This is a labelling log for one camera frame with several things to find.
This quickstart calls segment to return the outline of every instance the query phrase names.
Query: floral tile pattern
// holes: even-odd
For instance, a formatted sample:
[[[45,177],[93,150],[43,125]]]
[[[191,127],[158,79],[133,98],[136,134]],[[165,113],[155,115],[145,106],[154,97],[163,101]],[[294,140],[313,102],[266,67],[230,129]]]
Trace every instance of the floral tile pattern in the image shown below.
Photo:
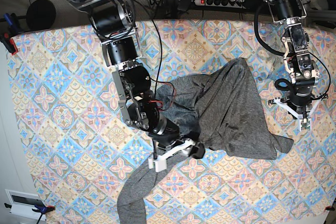
[[[270,132],[295,144],[277,160],[229,157],[207,150],[176,165],[144,199],[147,223],[270,224],[324,213],[336,196],[336,36],[307,29],[310,49],[332,75],[329,98],[318,104],[312,131],[299,132],[286,111],[267,100],[286,77],[277,56],[257,42],[253,23],[157,21],[163,44],[159,80],[210,74],[246,59]],[[263,40],[281,48],[279,27],[259,24]],[[151,76],[160,43],[151,22],[140,22],[143,58]],[[7,56],[18,130],[37,194],[56,207],[48,223],[119,223],[117,199],[125,181],[151,154],[149,138],[122,122],[118,94],[90,26],[20,35]],[[319,63],[323,92],[329,80]]]

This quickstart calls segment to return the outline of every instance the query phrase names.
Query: white wall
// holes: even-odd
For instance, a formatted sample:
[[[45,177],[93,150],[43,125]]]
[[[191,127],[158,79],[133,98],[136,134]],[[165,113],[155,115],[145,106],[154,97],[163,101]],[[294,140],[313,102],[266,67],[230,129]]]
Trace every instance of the white wall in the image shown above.
[[[36,194],[19,137],[7,72],[6,49],[0,43],[0,224],[36,223],[15,217],[5,208],[10,203],[5,189]]]

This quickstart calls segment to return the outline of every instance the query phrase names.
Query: black round disc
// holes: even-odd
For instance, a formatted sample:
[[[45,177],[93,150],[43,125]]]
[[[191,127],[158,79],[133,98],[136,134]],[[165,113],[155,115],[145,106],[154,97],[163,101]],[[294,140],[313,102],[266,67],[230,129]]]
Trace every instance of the black round disc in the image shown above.
[[[49,0],[33,2],[26,14],[27,25],[32,31],[50,29],[56,18],[56,9]]]

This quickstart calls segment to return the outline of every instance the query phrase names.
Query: power strip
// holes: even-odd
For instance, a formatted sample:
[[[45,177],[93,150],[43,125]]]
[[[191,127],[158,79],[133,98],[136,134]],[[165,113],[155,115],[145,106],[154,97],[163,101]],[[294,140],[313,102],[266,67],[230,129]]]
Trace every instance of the power strip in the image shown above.
[[[240,8],[243,7],[243,0],[195,0],[195,5],[197,6],[216,6],[216,7],[230,7],[230,8]]]

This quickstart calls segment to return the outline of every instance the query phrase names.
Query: gray fabric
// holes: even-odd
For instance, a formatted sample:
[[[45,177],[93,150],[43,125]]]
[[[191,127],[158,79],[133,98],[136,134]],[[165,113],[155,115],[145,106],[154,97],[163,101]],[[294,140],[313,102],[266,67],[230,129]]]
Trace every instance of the gray fabric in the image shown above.
[[[276,159],[276,149],[290,151],[293,140],[268,131],[259,93],[244,59],[232,60],[212,75],[195,74],[172,83],[177,96],[172,107],[163,113],[179,125],[182,134],[199,132],[199,141],[205,147],[225,150],[230,156]],[[169,104],[171,88],[163,85],[157,92],[157,99]],[[185,159],[169,158],[168,168],[158,174],[144,162],[126,181],[118,197],[120,223],[146,223],[143,197]]]

